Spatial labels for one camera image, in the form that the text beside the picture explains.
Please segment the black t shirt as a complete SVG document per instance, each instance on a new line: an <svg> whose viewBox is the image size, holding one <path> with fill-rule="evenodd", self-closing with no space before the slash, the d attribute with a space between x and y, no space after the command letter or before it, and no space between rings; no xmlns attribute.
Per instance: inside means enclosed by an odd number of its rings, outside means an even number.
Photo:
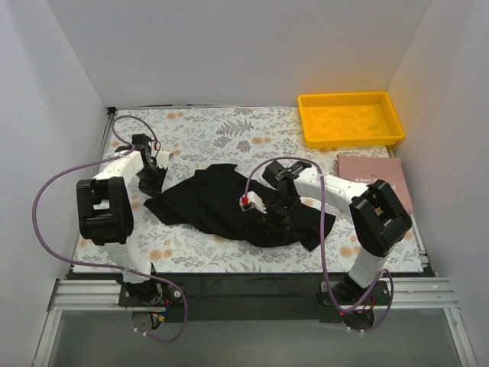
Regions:
<svg viewBox="0 0 489 367"><path fill-rule="evenodd" d="M240 198L254 191L266 205L276 196L270 184L248 180L233 164L212 164L145 201L144 205L168 226L189 224L201 232L246 241L259 248L276 248L299 242L313 251L321 235L329 235L335 216L299 203L290 226L276 226L256 209L242 211Z"/></svg>

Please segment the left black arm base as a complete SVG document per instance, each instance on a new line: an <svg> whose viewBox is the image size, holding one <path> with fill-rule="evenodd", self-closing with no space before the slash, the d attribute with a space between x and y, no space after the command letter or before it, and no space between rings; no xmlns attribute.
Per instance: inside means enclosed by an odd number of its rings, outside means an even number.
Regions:
<svg viewBox="0 0 489 367"><path fill-rule="evenodd" d="M120 307L165 307L167 305L182 307L186 284L176 284L178 291L170 284L145 281L139 284L121 283L118 305Z"/></svg>

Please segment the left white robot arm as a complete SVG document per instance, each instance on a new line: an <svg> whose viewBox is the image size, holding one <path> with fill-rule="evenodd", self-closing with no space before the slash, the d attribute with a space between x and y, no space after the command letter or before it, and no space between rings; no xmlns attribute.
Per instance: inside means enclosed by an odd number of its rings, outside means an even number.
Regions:
<svg viewBox="0 0 489 367"><path fill-rule="evenodd" d="M142 193L151 197L161 194L173 152L162 151L160 143L145 134L136 134L129 145L115 150L114 158L93 178L76 185L79 231L121 268L121 284L128 295L153 306L161 300L163 288L145 277L155 274L154 266L130 239L134 216L128 186L137 178Z"/></svg>

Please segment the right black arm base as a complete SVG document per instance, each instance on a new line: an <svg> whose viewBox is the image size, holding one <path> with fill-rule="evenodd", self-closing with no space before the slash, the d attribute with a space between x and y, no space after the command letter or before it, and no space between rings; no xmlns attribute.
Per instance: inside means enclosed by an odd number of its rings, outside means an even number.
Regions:
<svg viewBox="0 0 489 367"><path fill-rule="evenodd" d="M331 287L332 293L341 307L347 307L355 304L364 294L363 289L358 290L355 287L345 284L344 281L333 281L331 283ZM333 305L328 293L328 288L326 287L326 283L324 281L319 285L319 291L316 293L316 298L322 305ZM371 306L372 304L374 306L387 306L389 299L390 292L388 290L387 283L385 281L378 281L375 284L372 292L360 304L360 307L367 305Z"/></svg>

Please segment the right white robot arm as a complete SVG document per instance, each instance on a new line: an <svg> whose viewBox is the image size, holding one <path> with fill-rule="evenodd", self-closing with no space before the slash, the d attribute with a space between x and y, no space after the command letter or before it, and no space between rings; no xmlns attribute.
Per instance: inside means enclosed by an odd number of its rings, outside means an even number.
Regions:
<svg viewBox="0 0 489 367"><path fill-rule="evenodd" d="M265 219L280 227L292 224L301 197L322 199L349 213L361 249L344 280L333 288L336 295L363 304L374 293L372 283L392 248L412 227L412 220L388 182L356 183L333 175L322 176L311 164L297 161L284 167L269 163L263 178L277 190L278 198L265 205Z"/></svg>

